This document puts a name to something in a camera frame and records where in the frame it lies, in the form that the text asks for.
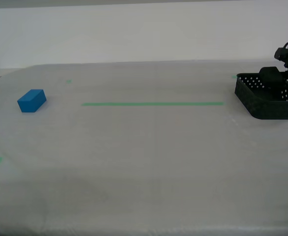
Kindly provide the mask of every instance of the white wall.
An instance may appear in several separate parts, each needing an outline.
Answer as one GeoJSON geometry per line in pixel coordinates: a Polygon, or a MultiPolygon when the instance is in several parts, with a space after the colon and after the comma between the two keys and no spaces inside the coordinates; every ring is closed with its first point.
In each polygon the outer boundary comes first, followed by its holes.
{"type": "Polygon", "coordinates": [[[288,0],[0,9],[0,68],[270,59],[287,41],[288,0]]]}

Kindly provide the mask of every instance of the blue rectangular block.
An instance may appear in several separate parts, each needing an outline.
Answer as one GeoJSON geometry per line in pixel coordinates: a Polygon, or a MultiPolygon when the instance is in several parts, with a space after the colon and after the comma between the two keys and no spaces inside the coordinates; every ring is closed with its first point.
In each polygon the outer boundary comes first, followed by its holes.
{"type": "Polygon", "coordinates": [[[36,112],[46,101],[43,89],[31,89],[17,102],[22,112],[36,112]]]}

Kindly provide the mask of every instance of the blue block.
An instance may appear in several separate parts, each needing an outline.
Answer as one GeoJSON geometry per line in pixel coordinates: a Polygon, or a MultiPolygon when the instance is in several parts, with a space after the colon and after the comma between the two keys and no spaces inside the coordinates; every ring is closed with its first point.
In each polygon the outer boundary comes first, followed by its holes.
{"type": "Polygon", "coordinates": [[[17,102],[22,112],[36,112],[46,101],[43,89],[31,89],[17,102]]]}

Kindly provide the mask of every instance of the black basket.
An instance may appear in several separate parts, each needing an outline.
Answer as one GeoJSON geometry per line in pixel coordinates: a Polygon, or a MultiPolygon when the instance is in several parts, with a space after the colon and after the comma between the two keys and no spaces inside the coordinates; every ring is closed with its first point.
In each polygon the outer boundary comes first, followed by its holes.
{"type": "Polygon", "coordinates": [[[258,73],[238,74],[235,94],[257,119],[288,119],[288,81],[267,88],[258,73]]]}

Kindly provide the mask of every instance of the white table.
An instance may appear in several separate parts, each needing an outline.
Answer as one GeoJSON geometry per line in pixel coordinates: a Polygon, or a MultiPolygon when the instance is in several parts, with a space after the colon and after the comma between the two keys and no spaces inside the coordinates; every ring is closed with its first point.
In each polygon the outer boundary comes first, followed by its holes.
{"type": "Polygon", "coordinates": [[[0,78],[1,235],[288,235],[288,120],[237,73],[276,62],[41,65],[0,78]],[[17,100],[44,89],[32,114],[17,100]],[[222,106],[81,106],[223,102],[222,106]]]}

